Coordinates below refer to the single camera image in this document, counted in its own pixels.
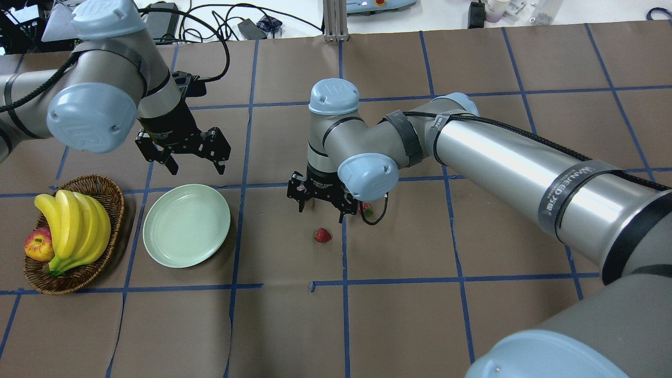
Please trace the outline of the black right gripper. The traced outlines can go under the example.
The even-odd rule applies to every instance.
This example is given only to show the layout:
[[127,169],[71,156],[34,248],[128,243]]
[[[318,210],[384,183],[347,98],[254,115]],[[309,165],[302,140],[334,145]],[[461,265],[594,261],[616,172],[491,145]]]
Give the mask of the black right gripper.
[[339,224],[350,211],[359,209],[359,201],[354,198],[336,173],[316,174],[308,171],[307,175],[295,171],[288,180],[286,196],[298,203],[298,211],[302,213],[308,200],[320,200],[330,203],[339,210]]

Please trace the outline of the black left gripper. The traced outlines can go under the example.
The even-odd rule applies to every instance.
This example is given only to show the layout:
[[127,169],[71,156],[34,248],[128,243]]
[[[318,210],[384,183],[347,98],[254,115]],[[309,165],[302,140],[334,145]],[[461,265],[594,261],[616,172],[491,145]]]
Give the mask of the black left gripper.
[[171,175],[177,175],[179,166],[168,154],[193,154],[214,162],[218,174],[225,174],[231,145],[218,127],[201,131],[187,103],[178,103],[160,117],[140,117],[138,121],[142,132],[136,145],[145,160],[161,161]]

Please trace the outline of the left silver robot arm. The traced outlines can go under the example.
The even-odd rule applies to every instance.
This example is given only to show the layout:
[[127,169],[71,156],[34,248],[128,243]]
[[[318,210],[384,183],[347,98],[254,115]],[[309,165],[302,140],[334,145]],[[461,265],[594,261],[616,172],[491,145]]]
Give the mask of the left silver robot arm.
[[136,122],[135,143],[146,161],[176,175],[175,154],[211,161],[224,174],[232,151],[223,132],[202,131],[186,99],[206,94],[230,66],[202,78],[170,71],[133,1],[85,1],[70,23],[79,43],[52,71],[2,75],[2,160],[24,141],[56,138],[71,149],[108,153],[121,146]]

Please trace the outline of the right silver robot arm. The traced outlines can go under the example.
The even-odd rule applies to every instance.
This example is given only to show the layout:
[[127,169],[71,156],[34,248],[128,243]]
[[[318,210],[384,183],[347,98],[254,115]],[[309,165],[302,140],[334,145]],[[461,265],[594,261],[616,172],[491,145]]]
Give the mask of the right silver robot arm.
[[339,78],[311,90],[307,173],[287,196],[341,215],[386,198],[425,158],[451,166],[598,265],[604,287],[502,339],[467,377],[670,377],[670,187],[480,117],[463,93],[368,127],[359,91]]

